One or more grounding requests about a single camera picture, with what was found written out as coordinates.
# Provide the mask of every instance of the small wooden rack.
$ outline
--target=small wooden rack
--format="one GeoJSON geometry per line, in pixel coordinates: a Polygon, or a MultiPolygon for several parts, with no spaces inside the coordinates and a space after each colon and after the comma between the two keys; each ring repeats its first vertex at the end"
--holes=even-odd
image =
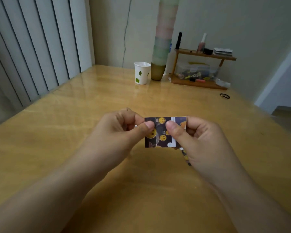
{"type": "Polygon", "coordinates": [[[209,58],[215,58],[215,59],[221,59],[221,62],[219,64],[219,67],[223,65],[224,60],[229,60],[229,61],[236,61],[236,58],[233,56],[225,56],[225,55],[206,55],[201,52],[197,52],[196,50],[188,50],[188,49],[175,49],[176,52],[176,58],[175,58],[175,63],[173,65],[172,69],[172,77],[171,77],[171,82],[174,84],[181,84],[181,85],[190,85],[190,86],[196,86],[196,87],[206,87],[206,88],[213,88],[213,89],[221,89],[221,90],[226,90],[227,88],[218,86],[215,82],[213,81],[206,81],[206,82],[191,82],[188,80],[181,80],[178,79],[175,76],[175,69],[178,61],[178,56],[179,54],[185,54],[185,55],[195,55],[195,56],[202,56],[202,57],[209,57],[209,58]]]}

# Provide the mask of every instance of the cup rim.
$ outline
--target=cup rim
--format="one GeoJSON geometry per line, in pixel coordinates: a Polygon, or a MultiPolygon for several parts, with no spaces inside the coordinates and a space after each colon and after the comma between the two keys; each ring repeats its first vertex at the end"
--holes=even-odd
{"type": "Polygon", "coordinates": [[[148,62],[141,62],[141,61],[135,62],[134,65],[138,66],[138,67],[150,67],[151,66],[151,64],[149,64],[148,62]]]}

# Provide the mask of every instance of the hand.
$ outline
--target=hand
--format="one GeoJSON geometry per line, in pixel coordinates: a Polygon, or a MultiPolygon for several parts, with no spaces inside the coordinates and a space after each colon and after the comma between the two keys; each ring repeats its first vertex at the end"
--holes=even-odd
{"type": "Polygon", "coordinates": [[[152,121],[145,122],[129,108],[107,113],[82,144],[75,159],[78,163],[81,161],[83,168],[107,174],[153,129],[152,121]]]}
{"type": "Polygon", "coordinates": [[[173,121],[166,123],[166,129],[206,181],[216,185],[246,175],[219,125],[187,117],[186,131],[173,121]]]}

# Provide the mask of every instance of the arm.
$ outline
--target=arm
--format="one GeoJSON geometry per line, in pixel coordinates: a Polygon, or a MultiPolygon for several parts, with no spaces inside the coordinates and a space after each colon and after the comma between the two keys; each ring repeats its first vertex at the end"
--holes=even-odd
{"type": "Polygon", "coordinates": [[[217,124],[188,117],[186,131],[173,121],[166,128],[214,189],[239,233],[291,232],[291,215],[254,183],[217,124]]]}
{"type": "Polygon", "coordinates": [[[0,206],[0,232],[60,232],[91,188],[153,128],[129,109],[104,115],[74,156],[0,206]]]}

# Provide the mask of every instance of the white paper cup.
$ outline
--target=white paper cup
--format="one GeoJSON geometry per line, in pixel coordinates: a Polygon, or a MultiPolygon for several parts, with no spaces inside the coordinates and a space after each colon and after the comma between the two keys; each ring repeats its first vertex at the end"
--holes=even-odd
{"type": "Polygon", "coordinates": [[[135,62],[135,83],[146,84],[150,73],[151,65],[147,62],[135,62]]]}

